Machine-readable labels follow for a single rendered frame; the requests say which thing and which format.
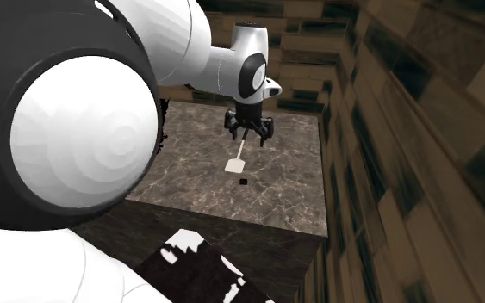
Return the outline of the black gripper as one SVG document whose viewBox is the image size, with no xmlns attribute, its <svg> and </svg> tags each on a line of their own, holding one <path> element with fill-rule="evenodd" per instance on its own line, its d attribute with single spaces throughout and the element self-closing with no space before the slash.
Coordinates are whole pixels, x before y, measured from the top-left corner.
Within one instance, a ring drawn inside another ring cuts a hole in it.
<svg viewBox="0 0 485 303">
<path fill-rule="evenodd" d="M 274 120 L 272 117 L 262 118 L 262 102 L 253 104 L 235 103 L 235 110 L 228 109 L 224 117 L 224 127 L 231 133 L 232 140 L 237 139 L 239 127 L 256 130 L 260 136 L 260 146 L 264 146 L 267 139 L 274 134 Z"/>
</svg>

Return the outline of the white spatula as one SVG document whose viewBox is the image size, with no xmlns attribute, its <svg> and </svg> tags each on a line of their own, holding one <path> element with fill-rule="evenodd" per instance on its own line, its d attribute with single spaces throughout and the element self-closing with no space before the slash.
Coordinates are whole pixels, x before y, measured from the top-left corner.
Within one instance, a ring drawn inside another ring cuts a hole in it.
<svg viewBox="0 0 485 303">
<path fill-rule="evenodd" d="M 237 155 L 235 158 L 231 158 L 227 161 L 226 166 L 224 168 L 225 172 L 236 173 L 236 174 L 240 174 L 243 172 L 246 162 L 240 156 L 243 151 L 248 133 L 249 133 L 249 130 L 246 129 L 244 131 L 243 138 L 241 140 Z"/>
</svg>

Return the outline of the dark patterned robot stand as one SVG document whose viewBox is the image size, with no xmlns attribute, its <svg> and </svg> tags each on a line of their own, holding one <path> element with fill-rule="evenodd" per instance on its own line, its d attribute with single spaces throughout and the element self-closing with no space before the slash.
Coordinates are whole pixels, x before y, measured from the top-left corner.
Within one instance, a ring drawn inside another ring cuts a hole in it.
<svg viewBox="0 0 485 303">
<path fill-rule="evenodd" d="M 171 303 L 275 303 L 191 230 L 175 232 L 135 272 Z"/>
</svg>

